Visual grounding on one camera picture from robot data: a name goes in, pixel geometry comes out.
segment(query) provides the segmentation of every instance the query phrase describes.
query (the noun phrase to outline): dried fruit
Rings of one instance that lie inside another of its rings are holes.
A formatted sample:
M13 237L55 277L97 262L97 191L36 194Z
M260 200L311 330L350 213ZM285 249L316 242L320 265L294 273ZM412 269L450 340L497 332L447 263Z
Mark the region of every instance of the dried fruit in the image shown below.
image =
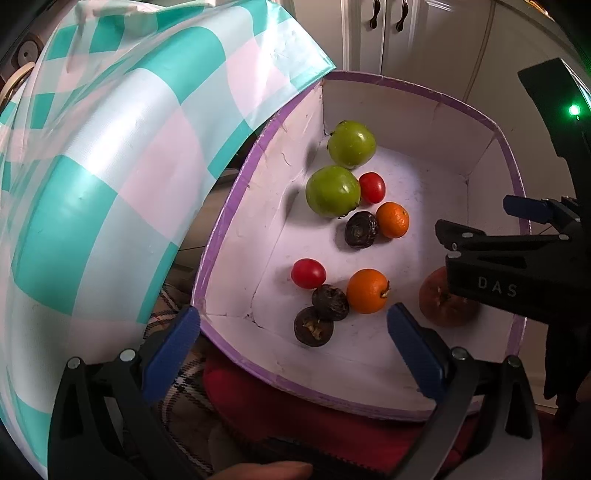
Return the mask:
M378 232L378 220L373 213L357 212L345 226L345 242L352 248L371 247Z
M294 320L295 337L307 346L322 346L330 340L335 324L320 320L316 309L308 307L297 314Z
M347 300L356 312L375 313L385 307L389 292L390 282L383 273L364 268L349 279Z
M338 287L322 285L312 294L312 305L321 320L337 322L349 314L347 295Z

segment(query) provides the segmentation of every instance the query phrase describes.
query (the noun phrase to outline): hand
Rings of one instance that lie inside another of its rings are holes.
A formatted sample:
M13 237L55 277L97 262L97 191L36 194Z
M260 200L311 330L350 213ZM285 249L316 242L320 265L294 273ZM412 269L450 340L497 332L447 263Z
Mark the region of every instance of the hand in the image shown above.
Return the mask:
M211 476L209 480L307 480L311 474L309 463L240 463Z

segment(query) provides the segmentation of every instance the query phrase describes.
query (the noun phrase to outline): checkered pattern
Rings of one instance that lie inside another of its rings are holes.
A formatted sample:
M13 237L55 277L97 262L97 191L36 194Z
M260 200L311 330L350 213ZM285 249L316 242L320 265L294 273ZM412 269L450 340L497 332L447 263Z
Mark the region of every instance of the checkered pattern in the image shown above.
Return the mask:
M334 68L277 4L79 2L0 113L0 416L46 476L61 372L137 346L246 138Z

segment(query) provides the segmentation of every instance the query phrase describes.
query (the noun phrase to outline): red cherry tomato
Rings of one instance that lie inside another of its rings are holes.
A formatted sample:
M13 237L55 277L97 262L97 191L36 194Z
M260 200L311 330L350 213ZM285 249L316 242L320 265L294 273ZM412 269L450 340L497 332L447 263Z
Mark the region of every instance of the red cherry tomato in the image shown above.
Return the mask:
M361 198L368 203L379 203L386 196L386 184L377 173L370 171L359 178Z
M291 279L298 287L311 290L320 287L326 281L326 270L320 262L302 258L294 263Z

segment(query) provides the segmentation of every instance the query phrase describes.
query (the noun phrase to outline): cabinet door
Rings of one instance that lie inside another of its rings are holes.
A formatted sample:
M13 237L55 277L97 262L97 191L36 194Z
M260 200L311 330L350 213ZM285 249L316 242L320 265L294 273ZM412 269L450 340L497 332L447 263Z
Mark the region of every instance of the cabinet door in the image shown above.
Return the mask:
M463 99L483 46L492 0L388 0L382 74Z
M385 0L293 0L295 19L339 70L379 73L384 42Z
M562 58L587 85L589 77L575 60L572 46L561 32L544 27L550 22L533 11L530 16L498 4L482 64L467 102L490 116L505 134L513 151L525 192L534 198L572 195L566 162L556 156L544 122L519 82L517 72L543 61ZM539 22L532 17L539 15ZM557 28L550 22L550 27ZM543 229L533 224L534 233Z

